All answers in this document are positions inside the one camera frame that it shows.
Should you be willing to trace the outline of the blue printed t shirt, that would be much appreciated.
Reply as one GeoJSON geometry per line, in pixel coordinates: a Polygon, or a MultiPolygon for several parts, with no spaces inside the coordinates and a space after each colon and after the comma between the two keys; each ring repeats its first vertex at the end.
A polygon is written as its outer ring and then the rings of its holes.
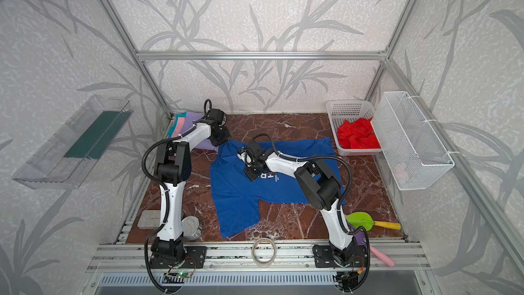
{"type": "Polygon", "coordinates": [[[235,236],[261,220],[260,200],[307,203],[297,180],[290,176],[267,173],[250,181],[244,173],[245,163],[237,157],[244,146],[235,140],[222,144],[210,167],[212,197],[223,238],[235,236]]]}

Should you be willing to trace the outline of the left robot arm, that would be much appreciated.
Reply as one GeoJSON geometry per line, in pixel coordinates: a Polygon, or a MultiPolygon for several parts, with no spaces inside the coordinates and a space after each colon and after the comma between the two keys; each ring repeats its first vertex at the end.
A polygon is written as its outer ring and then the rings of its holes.
{"type": "Polygon", "coordinates": [[[144,174],[159,184],[162,194],[160,226],[154,233],[151,252],[159,258],[180,262],[186,257],[183,244],[181,205],[186,181],[192,172],[191,152],[202,141],[210,140],[218,147],[231,134],[225,125],[211,120],[199,120],[182,134],[155,143],[148,151],[157,150],[154,174],[144,174]]]}

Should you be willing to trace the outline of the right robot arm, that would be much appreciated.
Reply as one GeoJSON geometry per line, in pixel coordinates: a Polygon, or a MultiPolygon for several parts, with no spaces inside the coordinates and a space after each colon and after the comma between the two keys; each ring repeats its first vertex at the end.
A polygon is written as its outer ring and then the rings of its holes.
{"type": "Polygon", "coordinates": [[[246,164],[244,172],[252,181],[266,172],[295,178],[309,204],[322,214],[334,260],[339,266],[349,264],[358,245],[358,232],[349,227],[342,211],[345,188],[325,162],[326,159],[337,160],[336,157],[297,158],[275,153],[255,157],[247,152],[237,157],[246,164]]]}

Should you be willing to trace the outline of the folded purple t shirt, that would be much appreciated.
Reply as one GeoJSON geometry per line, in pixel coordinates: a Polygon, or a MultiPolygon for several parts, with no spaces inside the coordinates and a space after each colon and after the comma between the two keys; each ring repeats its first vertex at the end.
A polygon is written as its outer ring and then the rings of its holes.
{"type": "MultiPolygon", "coordinates": [[[[203,114],[188,111],[184,118],[184,124],[181,127],[180,134],[186,134],[191,128],[196,127],[202,117],[203,114]]],[[[195,149],[218,152],[218,146],[214,146],[209,139],[202,140],[195,146],[195,149]]]]}

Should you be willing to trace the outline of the folded pink t shirt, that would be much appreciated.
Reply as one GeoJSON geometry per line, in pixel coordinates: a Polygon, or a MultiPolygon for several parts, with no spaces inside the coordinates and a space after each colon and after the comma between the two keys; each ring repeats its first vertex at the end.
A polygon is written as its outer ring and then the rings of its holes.
{"type": "Polygon", "coordinates": [[[173,131],[171,133],[171,137],[177,137],[181,130],[184,127],[186,117],[178,117],[175,121],[175,124],[173,124],[173,131]]]}

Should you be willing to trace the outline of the folded teal t shirt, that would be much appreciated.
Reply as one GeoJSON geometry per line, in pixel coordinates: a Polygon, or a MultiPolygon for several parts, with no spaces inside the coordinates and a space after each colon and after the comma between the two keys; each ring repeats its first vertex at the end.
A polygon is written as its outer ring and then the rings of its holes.
{"type": "MultiPolygon", "coordinates": [[[[186,114],[187,114],[187,112],[177,114],[177,115],[175,116],[175,118],[174,118],[174,122],[173,122],[173,124],[175,124],[175,121],[176,121],[176,119],[177,119],[178,117],[186,117],[186,114]]],[[[171,137],[171,133],[172,133],[172,131],[173,131],[173,124],[171,125],[170,129],[168,130],[168,138],[172,138],[172,137],[171,137]]]]}

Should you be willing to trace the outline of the silver metal can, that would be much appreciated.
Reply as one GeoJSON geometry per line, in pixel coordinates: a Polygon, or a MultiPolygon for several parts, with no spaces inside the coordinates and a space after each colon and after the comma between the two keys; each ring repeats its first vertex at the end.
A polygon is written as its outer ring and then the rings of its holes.
{"type": "Polygon", "coordinates": [[[189,241],[199,239],[203,233],[203,226],[195,216],[188,216],[182,219],[181,225],[184,232],[184,237],[189,241]]]}

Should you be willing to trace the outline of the clear tape roll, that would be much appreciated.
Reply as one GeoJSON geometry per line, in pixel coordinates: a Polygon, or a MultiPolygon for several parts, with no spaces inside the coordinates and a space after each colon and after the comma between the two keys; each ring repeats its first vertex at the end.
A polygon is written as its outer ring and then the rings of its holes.
{"type": "Polygon", "coordinates": [[[251,258],[253,262],[262,268],[271,266],[276,260],[277,245],[270,238],[255,240],[251,247],[251,258]]]}

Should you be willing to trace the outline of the white plastic laundry basket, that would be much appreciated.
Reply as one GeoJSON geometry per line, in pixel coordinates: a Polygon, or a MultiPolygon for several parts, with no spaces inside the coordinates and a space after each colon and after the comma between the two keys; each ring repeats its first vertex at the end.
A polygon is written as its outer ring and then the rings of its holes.
{"type": "Polygon", "coordinates": [[[341,156],[376,155],[382,151],[371,126],[375,108],[370,102],[329,101],[326,108],[341,156]]]}

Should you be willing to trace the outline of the red t shirt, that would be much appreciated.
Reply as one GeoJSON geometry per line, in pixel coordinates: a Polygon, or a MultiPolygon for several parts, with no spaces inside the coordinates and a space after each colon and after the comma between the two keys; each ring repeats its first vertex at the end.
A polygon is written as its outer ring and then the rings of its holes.
{"type": "Polygon", "coordinates": [[[374,150],[380,144],[371,125],[371,119],[360,118],[354,122],[347,120],[338,128],[339,145],[344,149],[374,150]]]}

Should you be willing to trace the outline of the green yellow toy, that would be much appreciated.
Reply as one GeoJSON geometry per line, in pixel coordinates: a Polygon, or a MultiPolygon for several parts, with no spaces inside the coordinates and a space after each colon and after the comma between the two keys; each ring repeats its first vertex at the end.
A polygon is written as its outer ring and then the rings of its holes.
{"type": "Polygon", "coordinates": [[[386,229],[401,230],[401,224],[385,221],[375,221],[370,214],[363,212],[351,213],[346,217],[349,224],[354,227],[363,227],[370,231],[374,226],[386,229]]]}

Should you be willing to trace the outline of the grey rectangular block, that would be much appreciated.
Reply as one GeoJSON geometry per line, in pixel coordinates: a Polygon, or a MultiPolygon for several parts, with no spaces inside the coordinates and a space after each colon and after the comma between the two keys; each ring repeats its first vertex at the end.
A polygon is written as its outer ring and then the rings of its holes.
{"type": "Polygon", "coordinates": [[[144,210],[137,222],[139,229],[156,229],[162,223],[161,211],[144,210]]]}

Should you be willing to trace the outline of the green book on shelf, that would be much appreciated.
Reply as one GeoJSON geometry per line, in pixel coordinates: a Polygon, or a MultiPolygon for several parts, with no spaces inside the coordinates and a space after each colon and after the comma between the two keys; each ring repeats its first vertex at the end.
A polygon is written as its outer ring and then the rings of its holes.
{"type": "Polygon", "coordinates": [[[102,112],[64,158],[100,159],[131,115],[132,111],[102,112]]]}

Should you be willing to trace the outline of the pink cylinder stick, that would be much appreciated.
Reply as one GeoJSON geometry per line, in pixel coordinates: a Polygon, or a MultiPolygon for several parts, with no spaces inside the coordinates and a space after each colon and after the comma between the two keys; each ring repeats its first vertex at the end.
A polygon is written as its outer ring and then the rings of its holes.
{"type": "Polygon", "coordinates": [[[376,256],[379,260],[381,260],[383,263],[385,263],[390,268],[394,268],[396,265],[396,262],[388,257],[386,254],[381,252],[380,250],[376,249],[373,246],[370,246],[371,253],[376,256]]]}

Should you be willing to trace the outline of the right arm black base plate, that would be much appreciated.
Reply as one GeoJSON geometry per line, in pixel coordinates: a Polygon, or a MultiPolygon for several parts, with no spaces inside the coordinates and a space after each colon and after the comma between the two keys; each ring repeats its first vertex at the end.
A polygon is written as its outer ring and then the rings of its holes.
{"type": "Polygon", "coordinates": [[[335,260],[333,250],[329,245],[314,244],[312,247],[315,267],[318,269],[327,268],[361,268],[365,266],[364,259],[368,253],[365,246],[358,245],[352,257],[346,264],[340,264],[335,260]]]}

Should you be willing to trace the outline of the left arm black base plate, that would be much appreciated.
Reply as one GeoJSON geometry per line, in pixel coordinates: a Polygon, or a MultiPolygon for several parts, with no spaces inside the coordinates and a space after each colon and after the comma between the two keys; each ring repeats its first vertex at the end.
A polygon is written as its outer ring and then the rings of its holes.
{"type": "Polygon", "coordinates": [[[206,246],[189,246],[176,254],[161,253],[151,254],[149,264],[151,269],[167,269],[170,267],[182,269],[202,269],[206,260],[206,246]]]}

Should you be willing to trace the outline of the clear plastic wall shelf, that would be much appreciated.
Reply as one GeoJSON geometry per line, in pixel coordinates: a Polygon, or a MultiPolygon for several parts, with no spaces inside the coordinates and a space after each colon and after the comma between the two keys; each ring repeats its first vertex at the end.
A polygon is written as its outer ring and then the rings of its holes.
{"type": "Polygon", "coordinates": [[[129,100],[93,95],[12,179],[34,190],[78,189],[132,114],[129,100]]]}

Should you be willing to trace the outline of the aluminium enclosure frame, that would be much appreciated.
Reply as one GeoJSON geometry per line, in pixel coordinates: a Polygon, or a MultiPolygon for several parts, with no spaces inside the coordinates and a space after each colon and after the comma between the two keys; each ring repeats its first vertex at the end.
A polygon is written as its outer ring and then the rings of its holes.
{"type": "MultiPolygon", "coordinates": [[[[490,3],[494,3],[497,0],[476,0],[474,4],[478,4],[475,8],[471,9],[471,16],[482,12],[486,9],[487,6],[490,5],[490,3]]],[[[417,5],[421,7],[420,0],[408,0],[405,11],[403,12],[403,15],[401,17],[401,20],[399,21],[399,27],[411,27],[409,25],[410,22],[408,22],[409,19],[412,19],[416,14],[418,9],[417,5]]],[[[453,34],[453,36],[450,36],[449,39],[450,42],[450,49],[446,51],[446,64],[450,64],[450,68],[453,67],[454,62],[454,55],[455,51],[457,49],[456,40],[457,36],[454,34],[455,31],[458,30],[458,33],[461,32],[461,25],[464,25],[464,20],[471,19],[471,16],[465,16],[468,15],[470,11],[466,13],[458,13],[456,18],[458,19],[457,24],[454,27],[451,27],[449,31],[449,34],[453,34]]],[[[510,280],[503,278],[504,276],[501,275],[502,271],[504,269],[504,261],[506,258],[511,260],[511,264],[515,265],[516,271],[518,271],[523,276],[523,238],[518,233],[518,229],[515,229],[513,222],[511,219],[509,219],[504,212],[504,208],[502,207],[502,202],[499,204],[499,200],[495,201],[496,199],[491,196],[490,190],[488,188],[485,188],[484,184],[482,183],[482,180],[479,179],[478,175],[476,174],[476,168],[474,165],[480,168],[489,168],[489,169],[498,169],[502,167],[507,167],[508,170],[500,170],[501,174],[503,176],[497,177],[501,180],[501,188],[499,188],[498,194],[503,198],[503,195],[508,195],[508,198],[511,196],[513,189],[515,187],[520,187],[518,183],[518,178],[521,170],[523,169],[523,140],[521,142],[518,142],[515,144],[515,148],[520,148],[521,151],[519,153],[513,152],[513,143],[506,143],[503,141],[503,139],[500,139],[497,135],[493,135],[487,131],[484,131],[481,128],[477,128],[477,126],[472,126],[466,123],[463,123],[464,121],[458,121],[458,122],[451,122],[451,123],[443,123],[442,119],[435,119],[435,112],[433,111],[435,109],[434,105],[438,105],[439,96],[442,96],[442,88],[439,85],[438,87],[435,86],[435,94],[431,98],[431,101],[426,101],[424,93],[422,92],[422,98],[419,96],[411,96],[411,95],[420,95],[421,93],[416,91],[416,89],[413,86],[412,81],[414,79],[407,79],[407,72],[409,70],[409,55],[406,59],[405,68],[406,73],[403,73],[403,70],[398,66],[397,62],[394,61],[394,48],[398,49],[398,44],[404,41],[405,46],[404,49],[409,49],[409,46],[407,44],[407,40],[402,40],[402,33],[404,31],[395,31],[397,32],[397,35],[394,35],[394,41],[396,41],[395,44],[389,45],[389,49],[386,49],[387,51],[383,51],[381,53],[364,53],[364,52],[339,52],[336,53],[335,51],[325,51],[325,50],[319,50],[317,52],[300,52],[300,51],[268,51],[268,50],[262,50],[262,51],[211,51],[211,52],[204,52],[204,51],[160,51],[160,52],[152,52],[152,51],[146,51],[144,54],[152,54],[150,57],[146,58],[145,56],[142,60],[139,59],[140,53],[135,53],[135,49],[132,48],[132,58],[137,59],[139,62],[139,66],[142,68],[144,67],[143,61],[144,60],[204,60],[209,59],[211,61],[217,61],[217,60],[252,60],[252,61],[283,61],[283,60],[294,60],[294,61],[305,61],[305,62],[311,62],[313,63],[314,60],[320,61],[320,60],[364,60],[364,56],[368,56],[372,58],[372,56],[375,56],[375,60],[378,60],[379,58],[382,59],[382,63],[379,68],[379,72],[377,72],[377,76],[375,77],[374,81],[372,82],[372,86],[370,90],[368,91],[367,96],[375,96],[373,94],[379,94],[379,91],[377,90],[377,87],[380,80],[383,79],[384,71],[388,71],[390,74],[390,77],[394,80],[394,82],[397,84],[400,90],[404,92],[397,92],[397,93],[386,93],[384,92],[382,96],[382,104],[386,104],[387,102],[387,95],[391,94],[391,97],[393,94],[398,94],[400,97],[401,94],[403,94],[403,98],[406,100],[406,105],[408,108],[414,110],[415,113],[418,113],[420,116],[420,119],[423,120],[421,127],[425,127],[426,134],[421,135],[429,135],[430,141],[433,141],[432,143],[436,143],[437,147],[440,148],[441,151],[447,150],[448,153],[445,154],[445,157],[448,157],[450,161],[454,161],[454,167],[450,168],[450,172],[447,172],[445,176],[451,176],[450,173],[454,173],[457,181],[455,184],[460,184],[461,188],[463,188],[463,191],[458,191],[458,186],[456,186],[453,189],[444,189],[439,190],[439,192],[435,193],[436,195],[439,195],[438,198],[435,198],[435,201],[432,201],[431,204],[428,202],[430,199],[422,199],[422,195],[419,196],[419,200],[421,201],[422,208],[425,210],[429,210],[430,208],[434,208],[435,205],[441,205],[441,208],[438,208],[435,214],[432,213],[433,216],[436,216],[435,220],[436,222],[442,222],[444,225],[437,225],[432,224],[430,225],[430,221],[427,220],[429,217],[423,221],[422,216],[423,214],[415,214],[415,211],[408,214],[408,222],[409,219],[412,220],[412,222],[416,219],[419,219],[418,222],[422,223],[424,225],[424,228],[428,230],[432,230],[431,232],[433,234],[429,234],[427,241],[434,241],[436,242],[439,240],[439,251],[438,253],[435,252],[433,257],[436,258],[436,255],[439,254],[439,257],[442,257],[442,255],[445,254],[445,248],[443,246],[446,244],[446,246],[450,247],[451,244],[457,244],[456,252],[457,255],[454,256],[453,260],[450,261],[446,266],[442,267],[436,267],[433,265],[433,272],[436,273],[437,281],[439,281],[439,277],[441,277],[440,285],[444,288],[448,287],[456,293],[453,294],[464,294],[466,291],[471,290],[471,294],[523,294],[523,290],[519,290],[519,287],[513,288],[510,285],[510,280]],[[490,148],[490,153],[494,154],[491,158],[489,157],[482,157],[482,156],[476,156],[475,158],[472,155],[469,155],[466,153],[463,146],[458,146],[455,141],[453,141],[452,137],[450,137],[450,134],[447,133],[447,131],[455,132],[456,134],[462,135],[462,139],[464,141],[472,141],[474,144],[477,143],[479,146],[482,143],[483,146],[486,148],[490,148]],[[457,232],[453,232],[450,234],[450,236],[443,236],[445,228],[451,228],[451,227],[458,227],[458,225],[454,225],[455,222],[457,222],[458,218],[455,220],[455,218],[452,218],[453,214],[458,214],[459,209],[465,210],[466,205],[461,207],[449,207],[449,210],[445,209],[443,207],[444,203],[444,196],[448,196],[451,198],[458,198],[457,196],[462,196],[465,194],[468,194],[468,211],[465,213],[465,218],[463,221],[461,233],[459,234],[457,232]],[[491,242],[491,239],[496,239],[494,242],[498,243],[501,248],[499,251],[500,256],[498,256],[498,259],[500,262],[500,265],[496,265],[495,262],[493,266],[480,266],[480,263],[483,263],[484,257],[486,258],[493,258],[495,259],[495,250],[490,250],[489,245],[491,242]],[[479,283],[483,283],[484,286],[482,286],[483,289],[481,290],[474,290],[470,289],[473,286],[466,286],[464,283],[466,281],[472,281],[473,279],[477,280],[475,283],[476,285],[480,285],[479,283]]],[[[436,181],[438,184],[453,184],[452,180],[444,180],[440,179],[441,181],[436,181]]],[[[447,292],[444,290],[444,294],[451,294],[452,292],[447,292]]]]}

